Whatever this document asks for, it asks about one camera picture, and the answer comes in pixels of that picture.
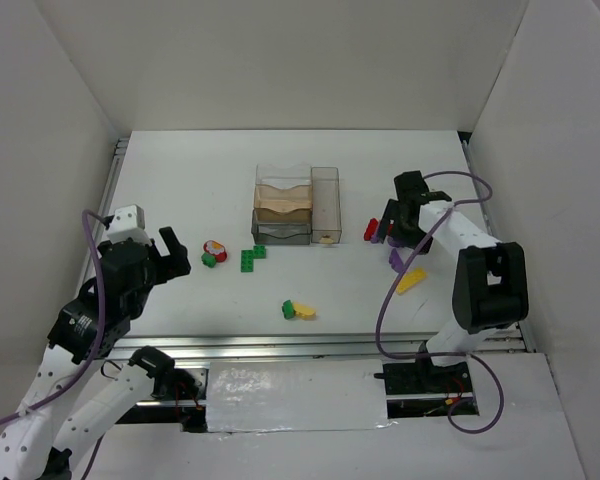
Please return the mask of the purple square lego brick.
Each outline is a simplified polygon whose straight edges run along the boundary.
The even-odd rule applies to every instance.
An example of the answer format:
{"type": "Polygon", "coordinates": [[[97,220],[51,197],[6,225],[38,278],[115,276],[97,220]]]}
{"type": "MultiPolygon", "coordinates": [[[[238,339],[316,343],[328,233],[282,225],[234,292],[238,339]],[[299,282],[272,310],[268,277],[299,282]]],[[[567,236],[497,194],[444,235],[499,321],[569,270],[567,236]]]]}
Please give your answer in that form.
{"type": "Polygon", "coordinates": [[[400,253],[396,248],[393,248],[391,250],[391,252],[389,254],[388,262],[389,262],[389,265],[391,266],[392,270],[396,273],[399,273],[404,268],[404,264],[401,259],[400,253]]]}

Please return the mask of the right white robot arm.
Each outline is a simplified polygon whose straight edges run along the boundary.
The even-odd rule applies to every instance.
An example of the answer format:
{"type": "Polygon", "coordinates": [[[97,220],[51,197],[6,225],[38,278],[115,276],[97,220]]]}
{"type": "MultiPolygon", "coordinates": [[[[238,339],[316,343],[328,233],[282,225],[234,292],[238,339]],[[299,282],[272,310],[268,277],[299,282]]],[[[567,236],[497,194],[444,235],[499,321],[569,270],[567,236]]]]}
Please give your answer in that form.
{"type": "Polygon", "coordinates": [[[523,247],[503,242],[469,220],[461,207],[482,205],[492,187],[477,176],[481,191],[471,198],[453,199],[428,185],[430,175],[407,171],[394,179],[395,198],[389,200],[373,240],[389,242],[389,263],[402,281],[419,255],[441,246],[455,262],[451,319],[415,354],[427,373],[449,370],[496,331],[524,320],[529,312],[523,247]]]}

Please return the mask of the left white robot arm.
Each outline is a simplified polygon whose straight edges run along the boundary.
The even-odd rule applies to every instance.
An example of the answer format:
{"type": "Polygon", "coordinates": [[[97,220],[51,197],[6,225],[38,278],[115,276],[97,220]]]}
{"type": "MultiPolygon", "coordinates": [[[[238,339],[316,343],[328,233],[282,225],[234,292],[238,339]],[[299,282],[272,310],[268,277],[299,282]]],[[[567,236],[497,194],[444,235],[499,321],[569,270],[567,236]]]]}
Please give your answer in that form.
{"type": "Polygon", "coordinates": [[[0,421],[0,479],[69,479],[86,451],[148,397],[197,401],[195,378],[155,347],[136,350],[117,376],[83,407],[76,401],[115,343],[144,310],[149,293],[191,271],[173,229],[167,247],[132,238],[91,244],[95,275],[59,312],[36,376],[18,410],[0,421]]]}

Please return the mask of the purple arch lego brick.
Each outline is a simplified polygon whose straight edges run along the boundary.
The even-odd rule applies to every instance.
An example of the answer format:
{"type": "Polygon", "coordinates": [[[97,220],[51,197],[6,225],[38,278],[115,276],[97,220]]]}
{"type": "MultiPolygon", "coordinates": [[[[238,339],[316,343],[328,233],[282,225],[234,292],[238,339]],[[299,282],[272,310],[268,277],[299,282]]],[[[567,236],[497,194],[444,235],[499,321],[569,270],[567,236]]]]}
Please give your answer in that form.
{"type": "Polygon", "coordinates": [[[374,233],[370,239],[372,244],[382,244],[384,242],[384,238],[379,234],[379,231],[380,231],[379,228],[377,228],[374,231],[374,233]]]}

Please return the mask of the red arch lego brick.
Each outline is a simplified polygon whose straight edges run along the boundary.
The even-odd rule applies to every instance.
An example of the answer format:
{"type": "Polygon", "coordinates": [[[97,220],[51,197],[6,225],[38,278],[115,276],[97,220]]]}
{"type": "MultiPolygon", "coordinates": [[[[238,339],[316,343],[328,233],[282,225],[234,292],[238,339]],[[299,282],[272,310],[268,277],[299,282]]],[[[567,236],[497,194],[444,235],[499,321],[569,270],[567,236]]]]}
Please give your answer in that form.
{"type": "Polygon", "coordinates": [[[371,218],[367,224],[365,232],[363,234],[363,239],[367,242],[370,242],[374,237],[379,226],[379,221],[376,218],[371,218]]]}

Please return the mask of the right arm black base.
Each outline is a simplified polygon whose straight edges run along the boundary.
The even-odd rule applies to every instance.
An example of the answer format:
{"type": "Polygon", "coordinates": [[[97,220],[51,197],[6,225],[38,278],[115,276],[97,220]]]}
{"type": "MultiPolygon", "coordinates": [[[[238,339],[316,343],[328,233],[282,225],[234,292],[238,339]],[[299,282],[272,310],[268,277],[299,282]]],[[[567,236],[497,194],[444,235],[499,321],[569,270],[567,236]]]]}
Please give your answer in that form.
{"type": "Polygon", "coordinates": [[[437,367],[429,360],[384,363],[373,374],[390,400],[446,400],[471,396],[473,384],[466,362],[437,367]]]}

